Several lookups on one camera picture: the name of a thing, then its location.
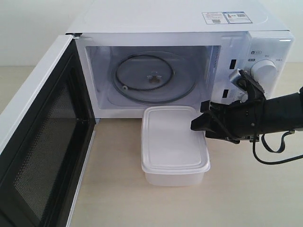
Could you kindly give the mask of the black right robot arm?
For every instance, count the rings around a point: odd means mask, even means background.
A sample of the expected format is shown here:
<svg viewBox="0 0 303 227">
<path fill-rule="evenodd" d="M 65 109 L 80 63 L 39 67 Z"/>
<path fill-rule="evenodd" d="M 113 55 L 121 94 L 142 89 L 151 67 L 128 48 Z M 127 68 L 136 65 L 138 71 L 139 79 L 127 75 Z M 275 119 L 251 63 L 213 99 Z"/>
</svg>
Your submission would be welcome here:
<svg viewBox="0 0 303 227">
<path fill-rule="evenodd" d="M 204 101 L 201 115 L 191 122 L 190 129 L 204 131 L 205 136 L 238 144 L 254 135 L 301 129 L 303 127 L 303 94 L 266 99 L 253 87 L 247 100 L 229 105 Z"/>
</svg>

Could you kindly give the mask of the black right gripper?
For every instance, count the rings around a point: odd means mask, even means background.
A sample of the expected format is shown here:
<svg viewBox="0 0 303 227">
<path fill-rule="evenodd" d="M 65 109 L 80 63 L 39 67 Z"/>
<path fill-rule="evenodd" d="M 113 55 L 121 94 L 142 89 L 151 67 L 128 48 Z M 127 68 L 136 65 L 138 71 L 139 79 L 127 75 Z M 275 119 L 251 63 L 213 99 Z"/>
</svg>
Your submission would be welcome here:
<svg viewBox="0 0 303 227">
<path fill-rule="evenodd" d="M 205 131 L 207 138 L 233 144 L 239 144 L 241 140 L 252 142 L 262 106 L 263 100 L 236 101 L 230 105 L 204 101 L 200 106 L 201 115 L 191 121 L 190 129 Z"/>
</svg>

